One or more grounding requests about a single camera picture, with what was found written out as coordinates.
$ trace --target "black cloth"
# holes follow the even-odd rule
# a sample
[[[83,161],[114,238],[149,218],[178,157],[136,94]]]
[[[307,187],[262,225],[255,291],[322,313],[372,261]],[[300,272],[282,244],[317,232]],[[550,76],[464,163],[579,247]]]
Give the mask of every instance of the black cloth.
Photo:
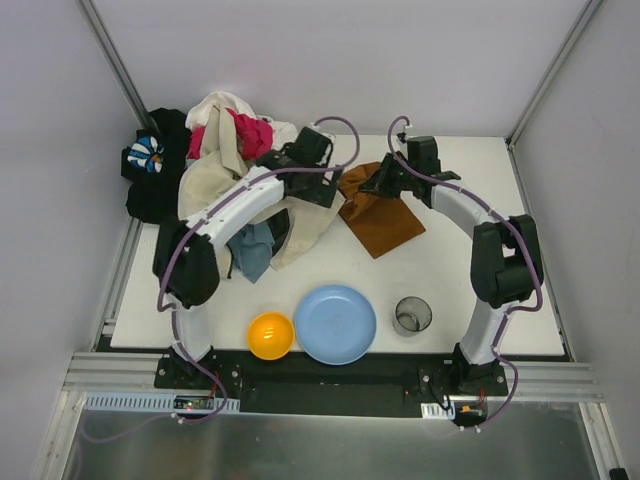
[[[178,190],[185,170],[191,132],[184,126],[187,116],[179,110],[159,108],[152,111],[158,130],[138,130],[136,140],[152,135],[164,145],[162,169],[147,172],[127,160],[130,147],[122,150],[120,174],[133,182],[127,196],[129,215],[145,223],[159,224],[168,215],[178,214]]]

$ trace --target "white wall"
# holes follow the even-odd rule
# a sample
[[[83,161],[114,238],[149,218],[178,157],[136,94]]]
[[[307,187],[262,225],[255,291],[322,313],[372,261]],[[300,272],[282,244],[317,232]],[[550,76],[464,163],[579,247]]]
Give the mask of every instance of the white wall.
[[[0,478],[29,478],[127,218],[135,117],[72,0],[0,7]]]
[[[96,0],[149,109],[228,90],[363,133],[505,136],[585,0]]]
[[[516,148],[561,315],[640,478],[640,2],[607,2]]]

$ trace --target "cloth pile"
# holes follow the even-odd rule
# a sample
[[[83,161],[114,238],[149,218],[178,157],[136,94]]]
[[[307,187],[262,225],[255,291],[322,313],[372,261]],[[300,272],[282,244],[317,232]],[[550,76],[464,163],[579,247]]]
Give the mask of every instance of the cloth pile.
[[[295,141],[294,125],[260,117],[242,99],[213,92],[187,115],[151,112],[158,131],[139,130],[122,151],[121,174],[132,183],[127,210],[146,223],[168,215],[181,220],[213,203],[270,149]],[[344,203],[331,208],[293,197],[263,211],[217,252],[220,278],[232,267],[256,282],[269,266],[279,270],[313,247]]]

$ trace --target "blue plate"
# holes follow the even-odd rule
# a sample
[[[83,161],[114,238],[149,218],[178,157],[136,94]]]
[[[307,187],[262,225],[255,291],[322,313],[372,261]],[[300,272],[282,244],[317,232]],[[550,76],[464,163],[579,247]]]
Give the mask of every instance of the blue plate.
[[[327,365],[355,362],[376,337],[373,307],[360,292],[344,285],[326,285],[307,295],[294,323],[303,350]]]

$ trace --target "pink cloth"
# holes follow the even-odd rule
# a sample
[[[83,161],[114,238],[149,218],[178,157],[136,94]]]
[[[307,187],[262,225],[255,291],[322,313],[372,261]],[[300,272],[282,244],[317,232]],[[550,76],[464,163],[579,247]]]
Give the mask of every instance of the pink cloth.
[[[255,160],[271,150],[271,145],[273,145],[271,125],[264,120],[256,120],[244,113],[236,113],[231,108],[227,108],[227,111],[233,116],[236,134],[242,140],[240,155],[243,159]]]
[[[198,127],[191,134],[191,143],[189,143],[189,153],[187,158],[194,158],[198,160],[200,158],[200,147],[202,146],[202,138],[204,137],[204,130],[206,127]]]

